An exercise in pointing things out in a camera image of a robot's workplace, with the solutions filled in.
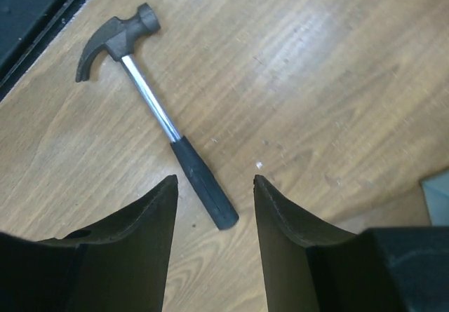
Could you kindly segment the claw hammer grey handle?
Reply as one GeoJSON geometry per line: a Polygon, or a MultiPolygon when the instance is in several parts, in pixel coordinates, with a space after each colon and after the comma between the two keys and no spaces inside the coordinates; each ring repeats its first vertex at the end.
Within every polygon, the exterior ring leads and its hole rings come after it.
{"type": "Polygon", "coordinates": [[[210,218],[219,230],[224,231],[238,222],[239,214],[210,168],[189,140],[178,131],[133,56],[137,40],[151,36],[160,29],[155,12],[147,3],[139,5],[136,14],[128,19],[116,16],[108,19],[84,46],[75,81],[79,83],[90,79],[91,67],[102,51],[121,64],[167,135],[180,167],[210,218]]]}

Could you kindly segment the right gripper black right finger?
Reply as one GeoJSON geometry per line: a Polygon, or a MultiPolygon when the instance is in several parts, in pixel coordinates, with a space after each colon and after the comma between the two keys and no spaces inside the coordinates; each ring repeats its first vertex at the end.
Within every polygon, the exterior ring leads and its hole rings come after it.
{"type": "Polygon", "coordinates": [[[254,179],[270,311],[447,311],[448,228],[387,227],[354,234],[254,179]]]}

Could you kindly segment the teal drawer box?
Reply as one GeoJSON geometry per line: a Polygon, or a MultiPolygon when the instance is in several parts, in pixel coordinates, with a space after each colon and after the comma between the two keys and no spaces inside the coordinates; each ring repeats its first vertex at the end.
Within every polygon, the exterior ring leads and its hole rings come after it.
{"type": "Polygon", "coordinates": [[[448,170],[421,181],[432,226],[448,226],[448,170]]]}

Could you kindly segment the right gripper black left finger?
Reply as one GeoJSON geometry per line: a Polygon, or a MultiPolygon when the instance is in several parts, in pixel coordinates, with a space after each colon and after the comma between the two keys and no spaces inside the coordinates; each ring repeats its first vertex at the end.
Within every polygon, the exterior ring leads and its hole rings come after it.
{"type": "Polygon", "coordinates": [[[1,235],[2,311],[160,311],[177,177],[64,238],[1,235]]]}

